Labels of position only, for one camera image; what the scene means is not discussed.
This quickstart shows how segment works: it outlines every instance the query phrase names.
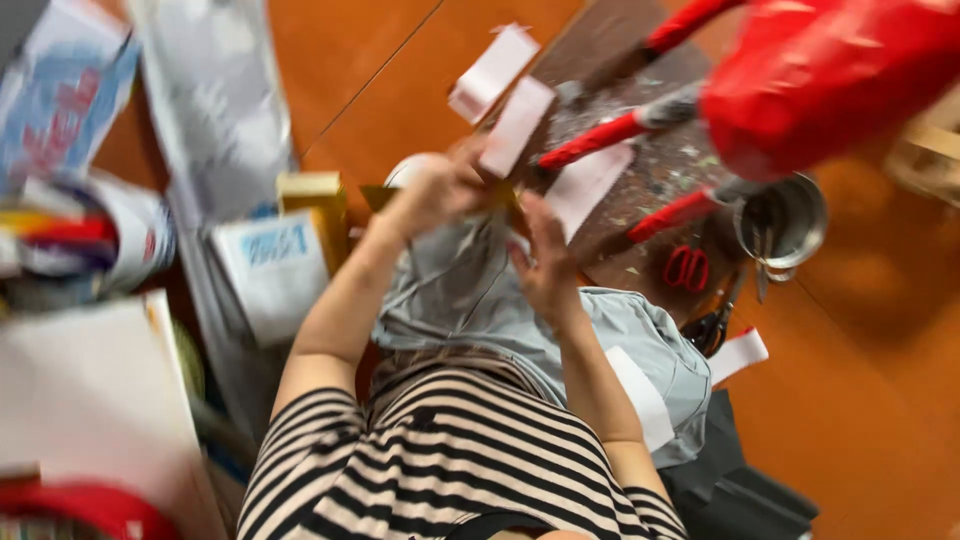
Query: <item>person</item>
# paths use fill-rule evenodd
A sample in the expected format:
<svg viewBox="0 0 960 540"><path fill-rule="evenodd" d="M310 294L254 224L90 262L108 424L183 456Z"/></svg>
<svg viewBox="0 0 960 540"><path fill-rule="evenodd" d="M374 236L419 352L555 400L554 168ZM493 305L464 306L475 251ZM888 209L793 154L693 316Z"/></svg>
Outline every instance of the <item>person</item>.
<svg viewBox="0 0 960 540"><path fill-rule="evenodd" d="M388 378L357 403L357 364L395 263L414 238L491 201L475 166L484 144L420 160L308 313L239 538L686 538L581 304L563 225L531 192L519 202L533 256L513 241L507 250L560 343L567 408L475 347L388 356Z"/></svg>

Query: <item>paint-splattered board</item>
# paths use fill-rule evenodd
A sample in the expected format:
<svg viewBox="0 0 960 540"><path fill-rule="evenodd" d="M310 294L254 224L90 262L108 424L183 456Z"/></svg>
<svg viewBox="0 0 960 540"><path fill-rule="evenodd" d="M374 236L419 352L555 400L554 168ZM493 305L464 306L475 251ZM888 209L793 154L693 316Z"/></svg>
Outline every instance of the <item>paint-splattered board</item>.
<svg viewBox="0 0 960 540"><path fill-rule="evenodd" d="M530 74L550 86L581 80L598 62L637 43L665 17L656 0L597 0L552 43ZM528 165L533 156L556 148L603 118L701 79L709 68L707 58L687 43L633 80L600 92L579 111L563 110L555 103L509 180L545 192L556 177L538 177ZM710 260L710 279L697 295L668 287L660 279L663 265L673 248L685 242L689 229L660 233L638 246L617 240L644 215L686 193L717 184L729 173L717 163L698 122L644 141L636 149L635 161L594 209L570 248L584 273L598 285L639 291L682 322L733 269L712 242L710 227L701 246Z"/></svg>

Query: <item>orange floor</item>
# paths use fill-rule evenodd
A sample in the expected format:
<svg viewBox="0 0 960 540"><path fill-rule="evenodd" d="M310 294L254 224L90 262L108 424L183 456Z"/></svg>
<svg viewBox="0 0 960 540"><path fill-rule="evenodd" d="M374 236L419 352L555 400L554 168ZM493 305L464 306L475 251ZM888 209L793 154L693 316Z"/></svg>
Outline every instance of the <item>orange floor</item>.
<svg viewBox="0 0 960 540"><path fill-rule="evenodd" d="M516 21L548 43L582 0L270 5L302 165L341 171L362 222L358 185L471 131L445 96L490 30ZM735 23L698 43L718 58ZM821 507L817 538L942 539L960 524L960 216L896 187L876 155L816 171L827 242L763 307L741 297L734 330L756 326L771 358L725 385L748 459ZM142 92L97 163L165 185Z"/></svg>

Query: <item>metal container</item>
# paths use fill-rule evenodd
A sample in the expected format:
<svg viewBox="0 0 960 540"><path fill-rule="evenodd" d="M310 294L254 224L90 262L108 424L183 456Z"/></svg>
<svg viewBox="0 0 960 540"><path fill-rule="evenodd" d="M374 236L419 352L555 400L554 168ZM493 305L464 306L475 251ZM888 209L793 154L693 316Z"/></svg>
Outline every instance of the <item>metal container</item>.
<svg viewBox="0 0 960 540"><path fill-rule="evenodd" d="M827 201L812 178L801 173L724 207L714 215L721 244L731 255L754 258L753 222L747 208L768 205L774 228L774 247L767 267L790 269L813 257L827 233Z"/></svg>

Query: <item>scissors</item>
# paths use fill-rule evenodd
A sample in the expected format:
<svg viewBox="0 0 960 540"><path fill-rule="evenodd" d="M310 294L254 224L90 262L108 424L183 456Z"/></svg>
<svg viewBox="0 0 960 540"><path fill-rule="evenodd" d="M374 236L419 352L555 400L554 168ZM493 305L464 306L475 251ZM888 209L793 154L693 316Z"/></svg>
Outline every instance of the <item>scissors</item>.
<svg viewBox="0 0 960 540"><path fill-rule="evenodd" d="M700 249L701 236L703 223L686 245L678 247L670 254L670 259L663 267L663 280L666 284L672 287L682 284L690 292L704 290L709 275L709 261L707 254Z"/></svg>
<svg viewBox="0 0 960 540"><path fill-rule="evenodd" d="M710 358L715 355L723 342L727 340L727 324L730 322L730 314L733 311L733 303L736 302L740 289L747 279L747 272L740 268L731 278L732 286L728 289L724 297L723 304L715 311L712 311L703 317L687 323L680 333L693 343L693 346L705 357Z"/></svg>

